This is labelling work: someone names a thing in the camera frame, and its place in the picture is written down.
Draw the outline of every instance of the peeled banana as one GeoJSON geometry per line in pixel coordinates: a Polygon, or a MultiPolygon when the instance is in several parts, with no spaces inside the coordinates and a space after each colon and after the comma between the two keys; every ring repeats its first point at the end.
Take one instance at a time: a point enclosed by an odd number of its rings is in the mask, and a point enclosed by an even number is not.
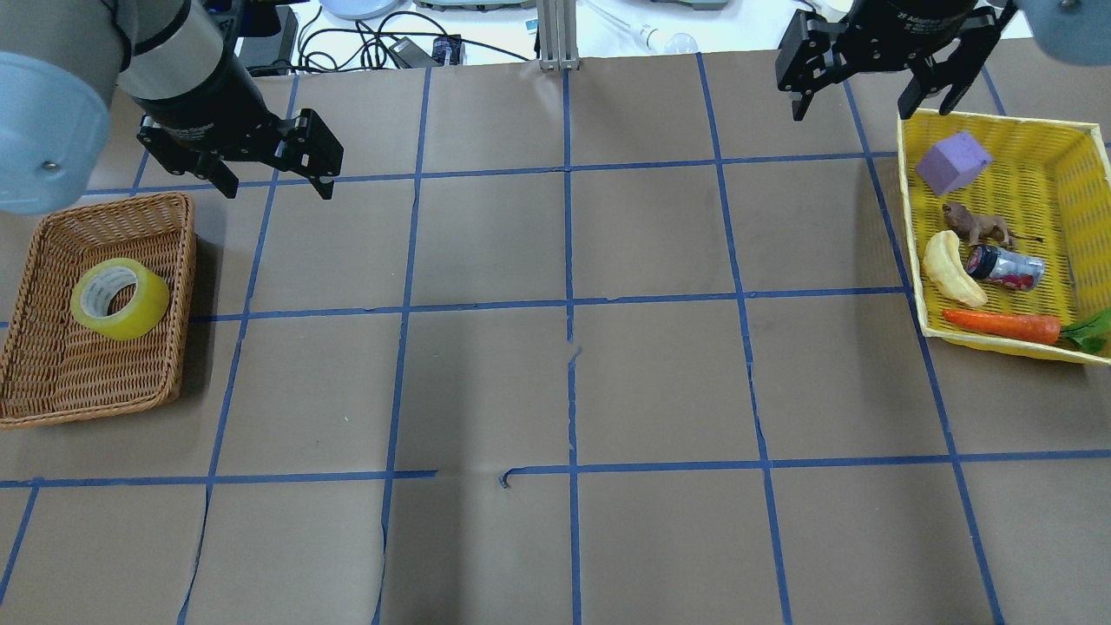
{"type": "Polygon", "coordinates": [[[983,292],[965,271],[961,263],[961,240],[957,232],[942,230],[925,244],[922,256],[922,269],[933,283],[938,284],[941,294],[955,299],[969,308],[979,308],[988,303],[988,293],[983,292]]]}

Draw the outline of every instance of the orange carrot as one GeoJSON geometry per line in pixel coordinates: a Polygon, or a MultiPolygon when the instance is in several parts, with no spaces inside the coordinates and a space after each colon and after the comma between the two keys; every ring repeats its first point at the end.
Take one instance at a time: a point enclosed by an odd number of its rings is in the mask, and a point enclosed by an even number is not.
{"type": "Polygon", "coordinates": [[[1061,336],[1061,321],[1051,315],[1002,315],[975,310],[942,310],[941,316],[967,331],[1053,345],[1061,336]]]}

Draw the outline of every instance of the can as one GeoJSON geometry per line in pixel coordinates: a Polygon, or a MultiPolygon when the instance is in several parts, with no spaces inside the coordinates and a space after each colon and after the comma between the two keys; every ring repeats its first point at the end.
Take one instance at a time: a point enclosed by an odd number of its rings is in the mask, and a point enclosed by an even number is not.
{"type": "Polygon", "coordinates": [[[1045,274],[1045,261],[995,245],[978,244],[969,253],[965,270],[975,280],[1017,290],[1033,290],[1045,274]]]}

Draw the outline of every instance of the wicker basket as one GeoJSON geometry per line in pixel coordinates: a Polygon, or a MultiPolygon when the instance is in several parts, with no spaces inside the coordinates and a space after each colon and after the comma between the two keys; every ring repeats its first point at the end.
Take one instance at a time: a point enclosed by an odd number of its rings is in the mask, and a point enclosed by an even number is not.
{"type": "Polygon", "coordinates": [[[31,240],[0,356],[0,429],[136,413],[176,400],[196,256],[193,202],[182,193],[47,215],[31,240]],[[138,260],[170,285],[166,316],[129,342],[79,325],[69,309],[81,275],[116,256],[138,260]]]}
{"type": "MultiPolygon", "coordinates": [[[[933,143],[968,130],[995,159],[971,185],[945,195],[981,213],[1000,214],[1020,235],[1018,251],[1045,259],[1047,271],[1037,289],[1023,292],[984,284],[983,310],[1025,315],[1055,315],[1072,324],[1111,306],[1111,164],[1100,128],[1039,119],[973,113],[939,115],[922,110],[899,123],[899,171],[903,194],[907,244],[918,317],[925,336],[950,343],[1090,365],[1111,365],[1111,345],[1088,355],[1064,343],[1038,345],[963,331],[941,316],[960,308],[921,272],[919,248],[945,229],[942,200],[914,171],[933,143]]],[[[962,243],[962,253],[968,249],[962,243]]]]}

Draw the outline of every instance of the yellow plastic basket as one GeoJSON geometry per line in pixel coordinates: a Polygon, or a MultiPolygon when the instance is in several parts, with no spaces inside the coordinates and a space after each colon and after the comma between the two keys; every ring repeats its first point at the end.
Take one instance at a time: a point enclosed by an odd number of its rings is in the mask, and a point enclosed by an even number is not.
{"type": "MultiPolygon", "coordinates": [[[[983,284],[981,310],[1055,315],[1065,325],[1111,306],[1111,164],[1099,124],[921,110],[899,122],[899,178],[918,319],[925,336],[949,343],[1089,365],[1111,365],[1111,344],[1098,355],[970,333],[941,316],[962,308],[922,273],[919,249],[945,229],[939,199],[914,170],[938,141],[968,130],[994,158],[971,185],[945,195],[980,213],[1000,214],[1019,235],[1018,251],[1045,259],[1041,283],[1023,292],[983,284]]],[[[963,256],[968,249],[961,243],[963,256]]]]}

